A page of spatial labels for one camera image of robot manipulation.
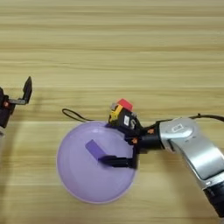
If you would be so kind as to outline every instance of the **red object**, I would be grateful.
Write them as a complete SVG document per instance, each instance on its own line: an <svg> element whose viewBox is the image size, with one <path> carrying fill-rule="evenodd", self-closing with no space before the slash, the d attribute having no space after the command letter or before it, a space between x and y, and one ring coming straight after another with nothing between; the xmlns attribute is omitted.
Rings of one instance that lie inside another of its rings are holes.
<svg viewBox="0 0 224 224"><path fill-rule="evenodd" d="M129 111L132 111L133 109L133 106L132 104L130 104L128 101L124 100L124 99L121 99L118 104L122 105L125 109L129 110Z"/></svg>

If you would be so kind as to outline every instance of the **black cable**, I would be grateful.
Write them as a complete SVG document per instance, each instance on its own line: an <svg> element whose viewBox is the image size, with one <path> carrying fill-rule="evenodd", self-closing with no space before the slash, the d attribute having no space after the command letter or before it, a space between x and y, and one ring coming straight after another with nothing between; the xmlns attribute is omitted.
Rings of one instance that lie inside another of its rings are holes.
<svg viewBox="0 0 224 224"><path fill-rule="evenodd" d="M221 116L221 115L202 115L202 114L197 114L197 115L194 115L194 116L190 116L189 118L192 118L192 119L211 118L211 119L215 119L215 120L224 122L224 116Z"/></svg>
<svg viewBox="0 0 224 224"><path fill-rule="evenodd" d="M62 109L62 113L65 115L65 116L68 116L72 119L74 119L75 121L78 121L78 122L82 122L82 123L85 123L85 122L92 122L93 120L90 120L90 119L87 119L85 117L83 117L82 115L78 114L77 112L71 110L71 109L68 109L68 108L63 108Z"/></svg>

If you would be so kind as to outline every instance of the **orange part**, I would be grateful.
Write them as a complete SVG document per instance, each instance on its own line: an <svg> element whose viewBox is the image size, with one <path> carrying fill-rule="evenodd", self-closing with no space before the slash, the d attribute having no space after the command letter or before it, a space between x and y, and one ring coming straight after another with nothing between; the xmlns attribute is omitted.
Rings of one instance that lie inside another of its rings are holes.
<svg viewBox="0 0 224 224"><path fill-rule="evenodd" d="M148 133L149 134L154 134L155 133L155 130L154 129L148 129Z"/></svg>
<svg viewBox="0 0 224 224"><path fill-rule="evenodd" d="M6 108L8 108L8 107L10 106L10 104L9 104L7 101L5 101L5 102L3 103L3 105L4 105Z"/></svg>
<svg viewBox="0 0 224 224"><path fill-rule="evenodd" d="M133 144L137 144L137 138L133 138L133 139L132 139L132 143L133 143Z"/></svg>

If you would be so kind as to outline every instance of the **purple bowl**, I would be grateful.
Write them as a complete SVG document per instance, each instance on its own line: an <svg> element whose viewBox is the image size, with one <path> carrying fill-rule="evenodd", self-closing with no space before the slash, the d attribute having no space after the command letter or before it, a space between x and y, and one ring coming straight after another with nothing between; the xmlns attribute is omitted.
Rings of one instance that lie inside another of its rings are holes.
<svg viewBox="0 0 224 224"><path fill-rule="evenodd" d="M88 203L108 203L120 198L131 186L136 171L101 164L104 155L132 157L132 147L123 133L105 127L105 122L86 122L70 131L62 141L57 168L65 188Z"/></svg>

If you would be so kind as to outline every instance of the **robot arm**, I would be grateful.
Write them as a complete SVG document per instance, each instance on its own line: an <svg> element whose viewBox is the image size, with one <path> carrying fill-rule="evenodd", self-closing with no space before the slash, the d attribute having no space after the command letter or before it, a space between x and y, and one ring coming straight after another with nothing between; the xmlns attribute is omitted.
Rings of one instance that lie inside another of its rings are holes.
<svg viewBox="0 0 224 224"><path fill-rule="evenodd" d="M13 114L16 105L25 105L29 103L32 95L32 78L29 77L24 84L24 95L17 100L10 99L7 94L4 94L0 88L0 148L4 137L4 129L7 127L10 116Z"/></svg>
<svg viewBox="0 0 224 224"><path fill-rule="evenodd" d="M161 122L164 148L180 153L217 214L224 218L224 156L191 118Z"/></svg>
<svg viewBox="0 0 224 224"><path fill-rule="evenodd" d="M224 121L224 118L198 115L159 121L144 128L130 108L132 107L126 107L125 103L113 105L108 126L124 133L125 140L133 145L133 158L105 156L100 161L113 167L136 169L139 153L152 149L177 152L189 164L217 214L224 218L224 156L219 148L201 133L200 127L193 120L210 117Z"/></svg>

